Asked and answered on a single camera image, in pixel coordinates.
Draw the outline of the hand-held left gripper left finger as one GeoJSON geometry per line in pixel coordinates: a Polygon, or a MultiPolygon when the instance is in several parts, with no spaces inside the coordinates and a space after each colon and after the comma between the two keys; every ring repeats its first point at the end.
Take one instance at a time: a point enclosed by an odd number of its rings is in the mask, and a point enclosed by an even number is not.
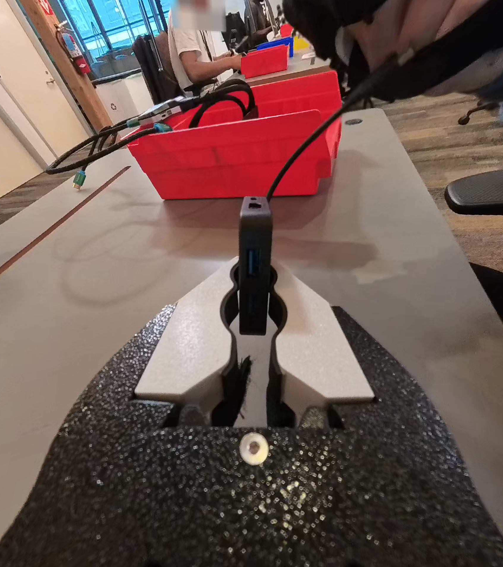
{"type": "Polygon", "coordinates": [[[240,359],[231,323],[238,316],[238,259],[177,301],[135,387],[143,401],[196,407],[213,426],[234,426],[252,361],[240,359]]]}

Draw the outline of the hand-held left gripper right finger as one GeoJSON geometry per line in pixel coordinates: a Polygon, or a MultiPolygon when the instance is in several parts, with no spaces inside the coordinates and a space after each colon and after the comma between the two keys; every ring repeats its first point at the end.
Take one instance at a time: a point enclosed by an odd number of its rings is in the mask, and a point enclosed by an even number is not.
{"type": "Polygon", "coordinates": [[[279,261],[271,266],[268,422],[299,422],[310,408],[370,403],[375,393],[330,303],[279,261]]]}

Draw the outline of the person's right hand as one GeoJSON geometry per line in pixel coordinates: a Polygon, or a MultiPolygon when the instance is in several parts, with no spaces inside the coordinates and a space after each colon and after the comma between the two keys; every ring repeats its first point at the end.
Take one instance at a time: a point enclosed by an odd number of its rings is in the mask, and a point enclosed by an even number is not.
{"type": "Polygon", "coordinates": [[[347,28],[361,47],[370,70],[393,54],[417,52],[442,38],[487,1],[386,1],[371,23],[347,28]]]}

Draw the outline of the blue plastic bin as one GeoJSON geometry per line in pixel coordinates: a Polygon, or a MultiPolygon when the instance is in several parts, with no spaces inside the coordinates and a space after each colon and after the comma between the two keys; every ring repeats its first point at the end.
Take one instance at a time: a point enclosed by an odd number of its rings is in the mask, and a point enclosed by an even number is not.
{"type": "Polygon", "coordinates": [[[267,41],[265,43],[262,43],[260,45],[258,45],[256,47],[256,50],[264,50],[264,49],[269,49],[269,48],[274,48],[277,46],[286,46],[288,47],[288,56],[289,58],[292,58],[294,55],[294,38],[292,36],[287,36],[284,38],[279,38],[279,39],[274,39],[271,41],[267,41]]]}

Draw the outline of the small red plastic bin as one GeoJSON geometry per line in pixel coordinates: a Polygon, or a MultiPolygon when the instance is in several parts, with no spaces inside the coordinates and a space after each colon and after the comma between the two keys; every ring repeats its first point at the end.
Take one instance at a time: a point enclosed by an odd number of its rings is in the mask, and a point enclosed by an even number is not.
{"type": "Polygon", "coordinates": [[[242,56],[240,73],[245,79],[253,79],[286,71],[289,55],[290,49],[286,44],[249,52],[242,56]]]}

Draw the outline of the black office chair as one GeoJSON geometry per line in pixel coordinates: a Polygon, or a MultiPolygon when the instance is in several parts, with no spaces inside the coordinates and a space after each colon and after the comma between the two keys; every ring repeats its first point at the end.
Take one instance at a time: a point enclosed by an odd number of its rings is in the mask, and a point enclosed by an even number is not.
{"type": "Polygon", "coordinates": [[[455,180],[445,188],[444,198],[459,215],[503,216],[503,170],[455,180]]]}
{"type": "Polygon", "coordinates": [[[182,95],[170,60],[168,35],[138,36],[132,49],[139,63],[143,79],[154,104],[182,95]]]}

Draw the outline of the white recycling bin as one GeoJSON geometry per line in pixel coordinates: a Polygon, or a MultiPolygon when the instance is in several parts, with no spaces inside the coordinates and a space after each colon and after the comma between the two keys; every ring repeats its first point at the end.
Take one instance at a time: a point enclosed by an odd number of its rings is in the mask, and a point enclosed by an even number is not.
{"type": "Polygon", "coordinates": [[[155,104],[140,70],[106,77],[94,87],[112,125],[142,114],[155,104]]]}

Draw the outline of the red fire extinguisher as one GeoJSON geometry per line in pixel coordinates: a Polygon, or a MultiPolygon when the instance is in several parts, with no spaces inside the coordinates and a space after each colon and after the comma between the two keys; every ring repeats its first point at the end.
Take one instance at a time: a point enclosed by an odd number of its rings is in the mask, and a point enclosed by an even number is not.
{"type": "Polygon", "coordinates": [[[91,72],[90,66],[80,50],[74,36],[66,28],[66,21],[55,26],[56,38],[62,50],[68,56],[74,68],[80,75],[88,75],[91,72]]]}

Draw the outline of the wooden post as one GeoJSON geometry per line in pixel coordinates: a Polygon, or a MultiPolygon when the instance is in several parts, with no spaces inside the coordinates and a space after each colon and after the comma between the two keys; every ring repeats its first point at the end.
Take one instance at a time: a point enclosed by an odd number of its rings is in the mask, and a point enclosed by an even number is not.
{"type": "Polygon", "coordinates": [[[57,41],[55,26],[60,21],[55,13],[54,16],[46,16],[37,1],[20,1],[20,4],[93,128],[100,131],[104,126],[111,126],[108,113],[91,80],[87,75],[80,75],[76,71],[57,41]]]}

